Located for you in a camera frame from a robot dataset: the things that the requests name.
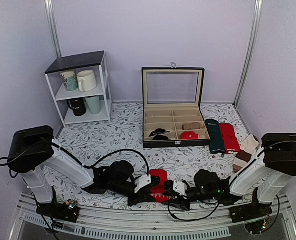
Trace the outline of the black compartment storage box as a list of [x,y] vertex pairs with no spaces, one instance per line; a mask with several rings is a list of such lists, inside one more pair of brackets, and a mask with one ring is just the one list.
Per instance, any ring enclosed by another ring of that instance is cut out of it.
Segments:
[[[201,96],[205,70],[202,67],[142,67],[143,147],[200,147],[210,143],[201,114]],[[182,130],[182,124],[199,122],[203,129]],[[152,140],[155,129],[169,131],[168,140]],[[193,131],[198,139],[180,140],[183,132]]]

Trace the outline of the red and beige sock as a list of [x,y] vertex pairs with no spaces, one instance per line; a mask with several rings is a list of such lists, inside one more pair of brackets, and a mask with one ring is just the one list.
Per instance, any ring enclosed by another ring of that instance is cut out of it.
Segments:
[[152,177],[158,177],[158,185],[150,188],[150,196],[154,198],[156,203],[164,203],[170,199],[169,196],[164,195],[164,183],[168,180],[167,172],[163,169],[149,170],[149,175]]

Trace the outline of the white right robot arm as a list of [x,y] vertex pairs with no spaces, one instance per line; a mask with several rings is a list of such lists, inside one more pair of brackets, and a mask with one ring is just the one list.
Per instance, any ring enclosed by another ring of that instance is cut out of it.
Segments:
[[194,187],[186,181],[166,181],[169,200],[164,205],[189,211],[191,203],[216,200],[217,205],[229,206],[233,223],[270,215],[273,199],[296,177],[296,133],[267,133],[261,143],[250,161],[227,179],[201,169],[194,175]]

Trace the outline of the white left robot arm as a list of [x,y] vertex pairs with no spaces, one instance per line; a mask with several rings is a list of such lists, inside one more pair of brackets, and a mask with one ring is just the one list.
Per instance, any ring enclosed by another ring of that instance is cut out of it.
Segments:
[[80,209],[77,201],[58,202],[55,189],[46,181],[42,166],[61,173],[89,194],[102,195],[107,190],[122,194],[128,198],[130,206],[154,202],[150,189],[161,182],[158,176],[148,173],[135,178],[133,166],[125,160],[102,167],[84,165],[59,144],[48,125],[15,132],[5,164],[31,189],[37,214],[71,223],[78,219]]

